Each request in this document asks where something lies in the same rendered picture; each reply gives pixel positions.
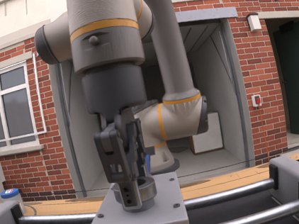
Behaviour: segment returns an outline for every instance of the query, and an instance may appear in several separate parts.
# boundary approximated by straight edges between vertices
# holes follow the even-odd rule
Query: yellow band
[[[155,148],[155,149],[159,149],[160,147],[163,147],[163,146],[165,146],[165,145],[166,145],[166,142],[163,142],[163,143],[161,143],[161,144],[155,145],[154,148]]]
[[[163,137],[165,140],[168,140],[167,135],[166,135],[166,133],[165,133],[164,126],[163,126],[163,120],[162,120],[162,104],[159,104],[159,105],[158,105],[158,120],[159,120],[159,126],[160,126],[160,130],[161,130],[162,137]]]
[[[137,19],[141,16],[141,12],[142,12],[142,0],[140,0],[140,10],[139,10],[139,13],[137,15]]]
[[[73,40],[78,38],[80,35],[91,32],[93,30],[98,30],[107,27],[115,27],[115,26],[128,26],[128,27],[139,29],[138,23],[136,21],[127,18],[105,19],[102,21],[97,21],[97,22],[87,24],[85,26],[76,29],[71,34],[71,42],[73,42]]]
[[[174,104],[180,104],[180,103],[188,103],[188,102],[196,100],[196,99],[198,99],[200,97],[201,97],[201,94],[197,94],[196,96],[192,96],[192,97],[187,98],[187,99],[181,99],[179,101],[163,101],[163,104],[174,105]]]

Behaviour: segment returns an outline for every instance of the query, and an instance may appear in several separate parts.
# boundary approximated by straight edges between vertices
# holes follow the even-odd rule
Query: white container with blue lid
[[[22,199],[18,189],[9,189],[9,190],[5,190],[5,191],[1,192],[1,198],[2,198],[3,202],[17,201],[20,204],[22,213],[24,214],[26,212],[23,199]]]

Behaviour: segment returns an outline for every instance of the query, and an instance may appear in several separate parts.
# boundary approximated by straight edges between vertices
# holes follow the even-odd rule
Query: ceiling
[[[184,41],[186,52],[197,51],[201,45],[210,37],[214,30],[218,27],[218,23],[198,24],[192,26],[181,26],[181,36]],[[154,51],[154,44],[152,40],[148,40],[143,44],[145,50],[145,63],[143,67],[156,65],[157,56]]]

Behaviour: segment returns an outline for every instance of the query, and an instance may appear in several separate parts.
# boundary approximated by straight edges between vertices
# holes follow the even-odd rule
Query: wooden surface
[[[299,154],[290,156],[299,159]],[[209,194],[234,189],[247,184],[269,178],[269,164],[244,169],[220,177],[214,177],[190,184],[181,185],[183,199],[197,198]],[[100,208],[103,197],[83,198],[58,201],[36,201],[26,202],[25,215],[65,215],[80,213],[96,213]]]

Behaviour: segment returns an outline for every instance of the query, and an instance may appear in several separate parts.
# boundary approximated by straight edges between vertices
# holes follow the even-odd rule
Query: garage opening
[[[176,170],[180,184],[189,186],[193,181],[246,168],[249,153],[244,146],[239,91],[223,24],[219,20],[204,21],[181,24],[180,29],[194,86],[206,96],[208,104],[208,132],[167,141],[180,161],[181,166]],[[147,99],[161,103],[164,87],[153,43],[145,43],[144,49],[146,62],[142,73]]]
[[[299,149],[299,18],[266,19],[286,116],[288,151]]]

